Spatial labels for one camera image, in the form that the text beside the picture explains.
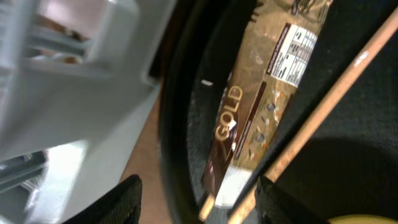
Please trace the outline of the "gold foil wrapper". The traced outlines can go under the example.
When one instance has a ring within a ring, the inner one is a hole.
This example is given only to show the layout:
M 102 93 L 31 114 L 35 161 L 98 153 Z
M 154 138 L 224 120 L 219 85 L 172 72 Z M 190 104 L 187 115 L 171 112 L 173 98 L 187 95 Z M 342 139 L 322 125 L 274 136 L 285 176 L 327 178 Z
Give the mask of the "gold foil wrapper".
M 330 5 L 265 0 L 254 11 L 222 96 L 202 177 L 216 207 L 234 205 L 265 156 Z

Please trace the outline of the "yellow bowl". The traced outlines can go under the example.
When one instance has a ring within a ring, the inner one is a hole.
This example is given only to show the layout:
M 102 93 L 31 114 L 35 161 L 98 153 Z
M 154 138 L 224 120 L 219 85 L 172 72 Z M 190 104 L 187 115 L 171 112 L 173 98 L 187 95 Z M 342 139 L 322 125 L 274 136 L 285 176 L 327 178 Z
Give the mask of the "yellow bowl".
M 331 218 L 330 224 L 397 224 L 397 220 L 377 215 L 344 215 Z

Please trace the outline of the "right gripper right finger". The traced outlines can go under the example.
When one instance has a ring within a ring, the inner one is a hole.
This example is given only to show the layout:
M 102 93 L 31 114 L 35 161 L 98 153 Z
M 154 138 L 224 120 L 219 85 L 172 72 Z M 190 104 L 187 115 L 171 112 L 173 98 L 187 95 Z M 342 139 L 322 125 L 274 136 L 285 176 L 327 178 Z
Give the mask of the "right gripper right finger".
M 267 177 L 257 180 L 256 211 L 260 224 L 329 224 Z

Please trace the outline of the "wooden chopstick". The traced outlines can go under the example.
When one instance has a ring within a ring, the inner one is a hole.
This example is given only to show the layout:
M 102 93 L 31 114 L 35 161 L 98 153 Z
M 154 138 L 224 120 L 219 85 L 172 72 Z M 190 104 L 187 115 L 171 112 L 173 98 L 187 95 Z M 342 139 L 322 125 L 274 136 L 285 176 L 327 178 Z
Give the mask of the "wooden chopstick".
M 327 221 L 397 220 L 396 1 L 332 4 L 265 167 L 230 223 L 257 214 L 260 177 Z
M 210 212 L 212 211 L 215 204 L 215 197 L 212 194 L 209 194 L 199 212 L 198 219 L 201 221 L 205 221 Z

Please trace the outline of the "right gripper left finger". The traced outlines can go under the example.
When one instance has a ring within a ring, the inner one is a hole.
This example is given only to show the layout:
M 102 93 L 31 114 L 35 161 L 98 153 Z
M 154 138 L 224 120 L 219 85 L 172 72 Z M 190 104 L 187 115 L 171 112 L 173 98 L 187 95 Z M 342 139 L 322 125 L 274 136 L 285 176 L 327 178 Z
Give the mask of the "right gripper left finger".
M 64 224 L 138 224 L 141 200 L 142 180 L 133 174 Z

